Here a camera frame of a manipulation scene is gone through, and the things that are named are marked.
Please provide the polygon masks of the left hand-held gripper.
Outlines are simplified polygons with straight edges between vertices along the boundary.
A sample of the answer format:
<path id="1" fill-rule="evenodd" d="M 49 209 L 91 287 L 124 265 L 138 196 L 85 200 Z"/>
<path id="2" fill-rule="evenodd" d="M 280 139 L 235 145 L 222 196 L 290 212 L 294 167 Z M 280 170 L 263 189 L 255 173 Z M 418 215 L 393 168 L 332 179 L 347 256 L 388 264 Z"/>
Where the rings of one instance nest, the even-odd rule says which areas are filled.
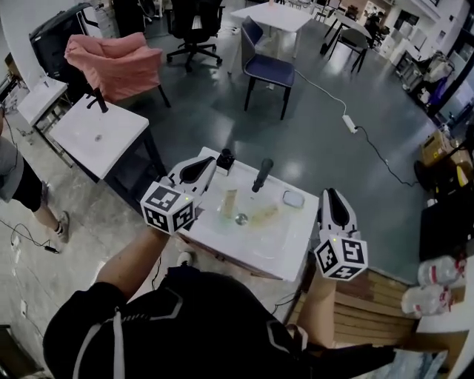
<path id="1" fill-rule="evenodd" d="M 173 174 L 154 181 L 140 200 L 145 223 L 168 235 L 190 225 L 215 171 L 212 156 L 197 156 L 175 165 Z"/>

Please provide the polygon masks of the yellow-green sponge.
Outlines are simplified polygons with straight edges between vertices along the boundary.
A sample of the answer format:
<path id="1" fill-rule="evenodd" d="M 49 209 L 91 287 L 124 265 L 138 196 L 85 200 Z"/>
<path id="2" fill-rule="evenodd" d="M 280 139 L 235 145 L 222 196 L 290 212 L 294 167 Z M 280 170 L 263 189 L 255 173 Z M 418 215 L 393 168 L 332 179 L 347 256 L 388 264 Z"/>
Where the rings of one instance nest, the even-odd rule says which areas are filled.
<path id="1" fill-rule="evenodd" d="M 255 228 L 267 227 L 271 223 L 275 223 L 280 216 L 280 212 L 276 205 L 270 205 L 258 209 L 250 218 L 250 225 Z"/>

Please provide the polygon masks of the person's right forearm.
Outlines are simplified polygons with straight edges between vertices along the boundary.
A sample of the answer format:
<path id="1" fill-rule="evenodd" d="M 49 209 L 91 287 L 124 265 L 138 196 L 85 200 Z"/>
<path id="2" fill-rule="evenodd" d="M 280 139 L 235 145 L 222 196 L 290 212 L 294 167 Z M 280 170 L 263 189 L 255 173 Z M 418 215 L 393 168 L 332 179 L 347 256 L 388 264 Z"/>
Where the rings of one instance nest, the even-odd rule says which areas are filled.
<path id="1" fill-rule="evenodd" d="M 297 322 L 308 334 L 309 342 L 325 348 L 331 348 L 334 342 L 336 284 L 316 271 Z"/>

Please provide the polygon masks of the person's left forearm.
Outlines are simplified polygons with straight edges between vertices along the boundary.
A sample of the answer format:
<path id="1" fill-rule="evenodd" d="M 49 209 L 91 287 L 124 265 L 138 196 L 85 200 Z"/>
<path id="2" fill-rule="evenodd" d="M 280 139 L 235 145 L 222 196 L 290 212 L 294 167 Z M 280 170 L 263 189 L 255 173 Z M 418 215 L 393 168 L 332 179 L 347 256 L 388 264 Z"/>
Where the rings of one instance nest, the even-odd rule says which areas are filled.
<path id="1" fill-rule="evenodd" d="M 96 283 L 111 284 L 129 301 L 147 279 L 170 236 L 147 227 L 99 271 Z"/>

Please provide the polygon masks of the black dispenser bottle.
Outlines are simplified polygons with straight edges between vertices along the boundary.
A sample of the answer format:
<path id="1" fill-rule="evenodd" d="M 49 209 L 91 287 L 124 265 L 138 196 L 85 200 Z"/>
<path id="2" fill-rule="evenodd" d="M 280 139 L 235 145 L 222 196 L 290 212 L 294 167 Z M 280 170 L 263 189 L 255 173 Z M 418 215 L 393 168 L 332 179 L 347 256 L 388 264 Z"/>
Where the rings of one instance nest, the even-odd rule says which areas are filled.
<path id="1" fill-rule="evenodd" d="M 224 148 L 216 159 L 216 172 L 228 176 L 233 167 L 235 157 L 230 149 Z"/>

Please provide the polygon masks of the clear soap dish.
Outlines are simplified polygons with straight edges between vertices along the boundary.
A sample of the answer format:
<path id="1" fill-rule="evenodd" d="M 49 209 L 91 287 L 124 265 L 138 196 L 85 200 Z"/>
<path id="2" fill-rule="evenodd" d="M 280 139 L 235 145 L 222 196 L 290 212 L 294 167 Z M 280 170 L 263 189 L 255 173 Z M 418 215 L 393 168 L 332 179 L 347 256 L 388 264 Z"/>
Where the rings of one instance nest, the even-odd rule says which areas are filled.
<path id="1" fill-rule="evenodd" d="M 284 204 L 297 209 L 301 209 L 305 202 L 305 198 L 301 193 L 292 190 L 286 190 L 282 196 L 282 200 Z"/>

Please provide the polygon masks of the black washbasin stand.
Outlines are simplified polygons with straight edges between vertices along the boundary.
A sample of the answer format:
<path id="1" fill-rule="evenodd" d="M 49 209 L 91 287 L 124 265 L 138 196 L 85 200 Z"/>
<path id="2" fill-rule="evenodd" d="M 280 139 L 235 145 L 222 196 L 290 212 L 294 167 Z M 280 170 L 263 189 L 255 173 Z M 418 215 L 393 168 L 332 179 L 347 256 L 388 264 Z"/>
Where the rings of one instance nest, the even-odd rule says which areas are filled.
<path id="1" fill-rule="evenodd" d="M 139 215 L 142 214 L 140 200 L 153 181 L 167 175 L 156 148 L 151 128 L 144 132 L 127 148 L 105 175 L 103 181 Z"/>

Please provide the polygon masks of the black faucet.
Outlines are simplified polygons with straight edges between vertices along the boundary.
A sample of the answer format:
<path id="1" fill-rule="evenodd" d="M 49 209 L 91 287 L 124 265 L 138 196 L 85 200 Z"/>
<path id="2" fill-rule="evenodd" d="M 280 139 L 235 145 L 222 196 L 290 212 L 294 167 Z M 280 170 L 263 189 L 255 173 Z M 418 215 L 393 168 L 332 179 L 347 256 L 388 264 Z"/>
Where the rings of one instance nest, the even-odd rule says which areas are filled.
<path id="1" fill-rule="evenodd" d="M 252 185 L 252 191 L 254 193 L 257 193 L 264 186 L 264 182 L 267 180 L 267 177 L 270 174 L 273 165 L 274 162 L 271 158 L 265 158 L 261 162 L 260 170 L 258 171 L 256 179 L 254 180 Z"/>
<path id="2" fill-rule="evenodd" d="M 87 105 L 87 109 L 90 110 L 94 104 L 97 104 L 101 112 L 106 113 L 109 109 L 99 87 L 93 90 L 93 97 L 94 99 Z"/>

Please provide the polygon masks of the white washbasin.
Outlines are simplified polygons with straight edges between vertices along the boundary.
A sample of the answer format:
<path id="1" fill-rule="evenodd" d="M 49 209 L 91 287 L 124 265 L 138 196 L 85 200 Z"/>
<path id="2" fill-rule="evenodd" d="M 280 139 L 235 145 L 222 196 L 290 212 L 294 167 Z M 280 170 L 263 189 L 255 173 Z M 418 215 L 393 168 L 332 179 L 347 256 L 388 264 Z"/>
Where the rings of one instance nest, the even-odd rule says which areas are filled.
<path id="1" fill-rule="evenodd" d="M 268 175 L 257 192 L 252 185 L 258 170 L 234 161 L 228 176 L 216 172 L 198 206 L 197 219 L 189 229 L 180 231 L 182 238 L 238 264 L 257 275 L 294 281 L 306 258 L 308 245 L 316 222 L 318 197 Z M 240 226 L 220 216 L 221 202 L 227 190 L 238 190 L 238 213 L 248 217 Z M 286 190 L 301 193 L 301 209 L 284 204 Z M 251 216 L 262 207 L 275 204 L 279 219 L 267 227 L 250 225 Z"/>
<path id="2" fill-rule="evenodd" d="M 50 131 L 55 142 L 100 179 L 149 126 L 145 117 L 106 106 L 104 113 L 93 96 L 84 95 Z"/>
<path id="3" fill-rule="evenodd" d="M 24 97 L 18 111 L 33 127 L 66 91 L 67 83 L 45 77 Z"/>

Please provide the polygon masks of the wooden pallet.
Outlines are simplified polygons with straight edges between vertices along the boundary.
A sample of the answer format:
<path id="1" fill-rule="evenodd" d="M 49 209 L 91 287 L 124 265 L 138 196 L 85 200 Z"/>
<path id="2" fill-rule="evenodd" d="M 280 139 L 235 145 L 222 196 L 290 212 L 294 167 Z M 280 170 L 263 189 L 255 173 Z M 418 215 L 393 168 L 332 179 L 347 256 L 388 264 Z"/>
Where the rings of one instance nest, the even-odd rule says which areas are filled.
<path id="1" fill-rule="evenodd" d="M 368 269 L 336 284 L 333 347 L 401 345 L 418 322 L 401 311 L 407 286 Z"/>

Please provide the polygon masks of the black box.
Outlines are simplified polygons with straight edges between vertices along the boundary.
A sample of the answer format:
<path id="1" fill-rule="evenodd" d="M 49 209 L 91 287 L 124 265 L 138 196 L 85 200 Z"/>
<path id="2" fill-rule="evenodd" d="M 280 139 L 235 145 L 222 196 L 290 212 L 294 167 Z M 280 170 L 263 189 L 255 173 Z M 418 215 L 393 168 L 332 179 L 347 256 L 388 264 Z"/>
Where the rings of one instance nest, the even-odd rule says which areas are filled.
<path id="1" fill-rule="evenodd" d="M 435 204 L 421 213 L 419 259 L 457 258 L 474 241 L 474 206 Z"/>

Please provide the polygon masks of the cardboard box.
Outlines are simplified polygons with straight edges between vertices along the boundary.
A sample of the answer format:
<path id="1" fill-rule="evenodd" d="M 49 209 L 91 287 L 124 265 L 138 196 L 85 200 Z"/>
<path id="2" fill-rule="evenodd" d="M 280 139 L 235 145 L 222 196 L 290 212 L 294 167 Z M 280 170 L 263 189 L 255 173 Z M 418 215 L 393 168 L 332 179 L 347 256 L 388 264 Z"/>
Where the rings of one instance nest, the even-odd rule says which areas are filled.
<path id="1" fill-rule="evenodd" d="M 421 145 L 421 161 L 430 167 L 452 151 L 450 140 L 443 132 L 436 130 Z"/>

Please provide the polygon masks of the pink cloth on chair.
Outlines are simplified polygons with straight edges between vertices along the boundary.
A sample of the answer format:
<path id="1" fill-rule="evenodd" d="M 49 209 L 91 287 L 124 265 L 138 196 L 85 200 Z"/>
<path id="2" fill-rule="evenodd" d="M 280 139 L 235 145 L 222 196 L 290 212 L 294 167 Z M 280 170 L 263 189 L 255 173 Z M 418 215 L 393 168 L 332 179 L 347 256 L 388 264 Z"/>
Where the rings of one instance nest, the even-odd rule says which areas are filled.
<path id="1" fill-rule="evenodd" d="M 159 77 L 162 53 L 162 49 L 148 46 L 143 33 L 123 38 L 72 35 L 64 57 L 110 103 L 157 88 L 169 107 Z"/>

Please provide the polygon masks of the white table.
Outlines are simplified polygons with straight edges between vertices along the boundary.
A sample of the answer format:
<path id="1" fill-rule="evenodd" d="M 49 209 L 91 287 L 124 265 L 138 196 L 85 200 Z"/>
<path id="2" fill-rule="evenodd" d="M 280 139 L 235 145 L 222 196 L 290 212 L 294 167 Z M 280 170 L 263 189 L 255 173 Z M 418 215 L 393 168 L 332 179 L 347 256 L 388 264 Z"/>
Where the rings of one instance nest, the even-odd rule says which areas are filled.
<path id="1" fill-rule="evenodd" d="M 235 10 L 230 13 L 230 16 L 239 21 L 249 16 L 258 24 L 286 33 L 295 33 L 296 39 L 292 58 L 297 57 L 302 28 L 312 20 L 309 13 L 283 4 L 277 4 L 273 0 Z"/>

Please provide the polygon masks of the grey chair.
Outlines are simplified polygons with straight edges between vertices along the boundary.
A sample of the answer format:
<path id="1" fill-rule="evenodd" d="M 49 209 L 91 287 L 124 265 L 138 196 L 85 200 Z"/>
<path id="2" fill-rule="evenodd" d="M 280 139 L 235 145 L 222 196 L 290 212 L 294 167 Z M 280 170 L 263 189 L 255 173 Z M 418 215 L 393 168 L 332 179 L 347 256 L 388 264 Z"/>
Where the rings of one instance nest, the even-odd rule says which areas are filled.
<path id="1" fill-rule="evenodd" d="M 330 57 L 332 57 L 337 44 L 343 44 L 345 47 L 349 47 L 353 52 L 358 54 L 358 57 L 352 66 L 351 72 L 357 68 L 357 73 L 359 73 L 362 64 L 364 63 L 367 51 L 370 47 L 367 42 L 367 37 L 363 33 L 353 28 L 342 30 L 338 33 L 338 37 L 334 42 Z"/>

